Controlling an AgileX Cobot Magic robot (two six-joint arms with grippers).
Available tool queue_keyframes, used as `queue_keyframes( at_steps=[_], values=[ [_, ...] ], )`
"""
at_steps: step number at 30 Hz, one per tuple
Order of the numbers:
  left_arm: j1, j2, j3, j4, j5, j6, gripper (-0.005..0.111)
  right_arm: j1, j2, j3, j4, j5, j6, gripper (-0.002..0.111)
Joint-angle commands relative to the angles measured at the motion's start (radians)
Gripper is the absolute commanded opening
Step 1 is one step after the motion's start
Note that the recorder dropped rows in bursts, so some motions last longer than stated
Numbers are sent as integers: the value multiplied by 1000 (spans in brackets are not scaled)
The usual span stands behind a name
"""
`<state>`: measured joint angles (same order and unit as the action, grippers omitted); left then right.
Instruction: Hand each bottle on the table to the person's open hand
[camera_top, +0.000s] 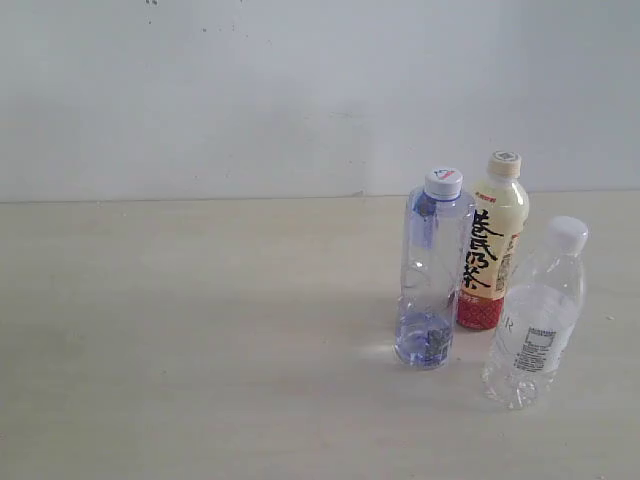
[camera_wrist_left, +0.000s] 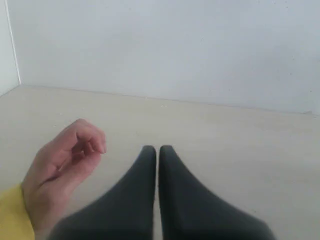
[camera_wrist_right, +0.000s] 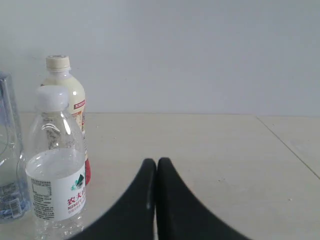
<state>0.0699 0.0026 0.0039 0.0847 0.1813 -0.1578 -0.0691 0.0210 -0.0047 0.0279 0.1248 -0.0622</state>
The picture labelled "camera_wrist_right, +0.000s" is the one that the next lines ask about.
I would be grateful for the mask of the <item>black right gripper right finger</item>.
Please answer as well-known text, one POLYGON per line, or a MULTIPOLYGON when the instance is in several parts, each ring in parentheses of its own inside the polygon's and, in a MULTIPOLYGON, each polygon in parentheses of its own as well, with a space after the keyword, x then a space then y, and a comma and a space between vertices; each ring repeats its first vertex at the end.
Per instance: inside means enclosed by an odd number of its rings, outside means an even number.
POLYGON ((155 205, 159 240, 248 239, 196 198, 168 157, 158 161, 155 205))

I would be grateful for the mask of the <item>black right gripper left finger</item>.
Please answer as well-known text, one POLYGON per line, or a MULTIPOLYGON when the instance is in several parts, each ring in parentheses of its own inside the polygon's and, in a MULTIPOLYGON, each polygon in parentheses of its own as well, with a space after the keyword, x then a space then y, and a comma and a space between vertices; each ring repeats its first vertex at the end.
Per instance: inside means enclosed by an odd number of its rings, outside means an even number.
POLYGON ((72 240, 153 240, 157 167, 151 158, 143 160, 135 178, 98 220, 72 240))

